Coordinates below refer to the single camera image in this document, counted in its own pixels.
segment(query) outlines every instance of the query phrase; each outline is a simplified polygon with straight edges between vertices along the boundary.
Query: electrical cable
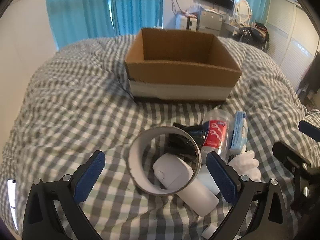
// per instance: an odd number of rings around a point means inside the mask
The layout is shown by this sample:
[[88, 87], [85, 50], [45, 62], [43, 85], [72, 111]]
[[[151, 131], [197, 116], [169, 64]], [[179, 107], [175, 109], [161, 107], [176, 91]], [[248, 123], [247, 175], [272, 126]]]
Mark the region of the electrical cable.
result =
[[[177, 5], [178, 5], [178, 7], [179, 7], [179, 10], [182, 11], [177, 0], [176, 0], [176, 3], [177, 3]], [[172, 5], [172, 12], [174, 13], [174, 15], [176, 15], [176, 14], [177, 14], [177, 10], [176, 10], [176, 5], [174, 4], [174, 1], [173, 1], [173, 0], [171, 0], [171, 5]]]

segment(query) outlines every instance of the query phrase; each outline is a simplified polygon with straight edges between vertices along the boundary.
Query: red label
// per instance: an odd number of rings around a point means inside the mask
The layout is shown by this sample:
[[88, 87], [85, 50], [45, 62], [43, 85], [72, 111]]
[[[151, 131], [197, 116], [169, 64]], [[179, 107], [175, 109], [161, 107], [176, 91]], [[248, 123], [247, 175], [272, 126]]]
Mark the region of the red label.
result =
[[220, 120], [209, 121], [209, 131], [203, 146], [220, 148], [223, 145], [227, 132], [227, 124]]

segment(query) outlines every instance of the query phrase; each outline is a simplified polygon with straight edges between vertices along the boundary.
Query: cardboard box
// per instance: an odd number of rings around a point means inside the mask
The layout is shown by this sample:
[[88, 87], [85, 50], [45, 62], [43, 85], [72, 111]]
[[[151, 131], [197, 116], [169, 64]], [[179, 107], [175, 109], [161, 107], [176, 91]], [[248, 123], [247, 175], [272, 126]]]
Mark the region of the cardboard box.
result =
[[125, 63], [135, 97], [165, 100], [225, 100], [241, 70], [216, 36], [144, 28]]

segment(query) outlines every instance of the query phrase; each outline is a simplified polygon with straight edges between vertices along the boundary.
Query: gray gingham bedsheet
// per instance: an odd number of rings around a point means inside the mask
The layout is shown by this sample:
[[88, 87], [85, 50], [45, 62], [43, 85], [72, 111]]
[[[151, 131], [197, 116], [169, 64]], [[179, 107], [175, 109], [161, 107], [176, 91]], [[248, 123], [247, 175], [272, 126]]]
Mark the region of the gray gingham bedsheet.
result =
[[[130, 144], [141, 131], [173, 122], [200, 124], [212, 108], [203, 104], [136, 103], [123, 62], [133, 38], [99, 38], [69, 45], [33, 75], [3, 149], [0, 169], [0, 216], [14, 229], [6, 182], [16, 179], [20, 235], [33, 180], [53, 181], [72, 174], [97, 149], [105, 153], [106, 165], [82, 208], [103, 239], [201, 239], [204, 228], [219, 224], [227, 214], [230, 205], [223, 200], [211, 214], [200, 218], [177, 196], [151, 196], [133, 184], [126, 159]], [[319, 144], [298, 131], [302, 119], [320, 126], [320, 112], [307, 112], [267, 54], [230, 39], [221, 41], [243, 70], [221, 108], [232, 114], [247, 112], [247, 149], [254, 150], [260, 161], [263, 180], [279, 181], [292, 236], [299, 220], [289, 208], [292, 176], [273, 157], [271, 148], [275, 141], [283, 140], [313, 166], [320, 166]], [[144, 153], [151, 180], [150, 166], [162, 154], [163, 145], [164, 138], [157, 138]], [[57, 208], [67, 234], [75, 238], [60, 206]], [[251, 212], [240, 233], [250, 219]]]

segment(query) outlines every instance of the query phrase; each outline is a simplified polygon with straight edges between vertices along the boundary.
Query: blue package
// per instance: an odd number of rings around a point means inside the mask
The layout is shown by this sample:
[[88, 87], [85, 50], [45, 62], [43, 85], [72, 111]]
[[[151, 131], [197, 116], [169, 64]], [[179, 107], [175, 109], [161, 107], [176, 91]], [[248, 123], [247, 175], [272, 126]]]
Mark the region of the blue package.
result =
[[230, 153], [238, 155], [245, 152], [247, 144], [248, 123], [247, 115], [244, 111], [237, 111], [235, 115], [235, 125], [231, 141]]

